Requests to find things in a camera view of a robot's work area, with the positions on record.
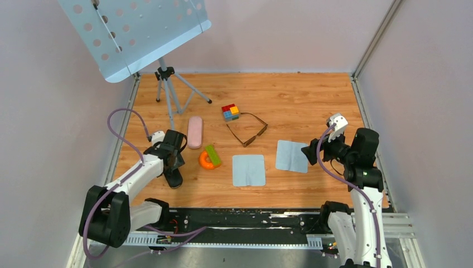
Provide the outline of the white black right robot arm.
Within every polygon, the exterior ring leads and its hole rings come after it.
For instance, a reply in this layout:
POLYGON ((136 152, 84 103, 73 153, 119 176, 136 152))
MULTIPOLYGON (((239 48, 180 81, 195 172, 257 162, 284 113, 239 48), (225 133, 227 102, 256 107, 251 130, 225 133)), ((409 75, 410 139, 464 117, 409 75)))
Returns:
POLYGON ((344 135, 329 139, 335 128, 336 124, 329 125, 321 138, 313 139, 301 151, 311 165, 319 164, 347 185, 353 208, 327 201, 317 225, 334 235, 342 267, 392 267, 382 222, 383 176, 374 165, 379 134, 358 128, 352 144, 347 145, 344 135))

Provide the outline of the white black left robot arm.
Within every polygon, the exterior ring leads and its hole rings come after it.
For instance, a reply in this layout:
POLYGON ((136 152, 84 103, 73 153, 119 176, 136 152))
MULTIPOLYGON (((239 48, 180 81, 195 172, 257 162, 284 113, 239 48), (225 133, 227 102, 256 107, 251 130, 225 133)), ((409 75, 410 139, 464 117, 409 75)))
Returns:
POLYGON ((79 235, 110 247, 124 244, 130 232, 145 226, 158 231, 171 223, 170 205, 156 198, 147 198, 137 206, 132 201, 153 179, 163 176, 172 189, 183 183, 179 167, 187 136, 175 130, 154 133, 141 159, 117 180, 105 186, 91 187, 85 198, 79 235))

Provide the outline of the black glasses case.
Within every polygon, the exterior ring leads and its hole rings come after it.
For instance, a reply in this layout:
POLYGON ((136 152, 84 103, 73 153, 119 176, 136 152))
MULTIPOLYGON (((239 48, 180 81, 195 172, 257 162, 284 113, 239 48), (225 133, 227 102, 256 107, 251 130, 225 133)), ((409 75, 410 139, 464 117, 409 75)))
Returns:
POLYGON ((163 170, 163 175, 171 189, 179 188, 183 183, 183 177, 178 167, 166 167, 163 170))

